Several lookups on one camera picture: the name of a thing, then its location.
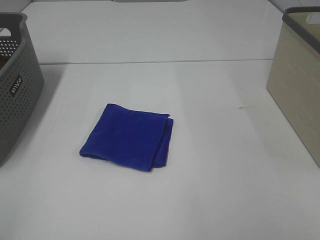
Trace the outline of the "blue towel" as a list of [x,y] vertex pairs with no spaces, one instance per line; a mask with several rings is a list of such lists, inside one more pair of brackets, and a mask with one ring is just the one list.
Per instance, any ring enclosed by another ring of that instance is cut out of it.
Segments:
[[167,164],[173,124],[169,114],[109,103],[79,154],[149,172]]

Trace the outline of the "beige basket with grey rim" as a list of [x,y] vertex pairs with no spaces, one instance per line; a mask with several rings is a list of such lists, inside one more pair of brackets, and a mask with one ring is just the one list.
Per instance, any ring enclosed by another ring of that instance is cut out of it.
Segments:
[[266,89],[311,155],[320,163],[320,25],[307,22],[319,6],[287,8]]

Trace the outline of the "grey perforated plastic basket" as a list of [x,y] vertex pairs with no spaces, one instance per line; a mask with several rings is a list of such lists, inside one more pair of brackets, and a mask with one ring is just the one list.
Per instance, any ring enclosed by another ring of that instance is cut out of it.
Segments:
[[2,12],[0,27],[0,163],[3,165],[40,98],[44,78],[26,24],[19,12]]

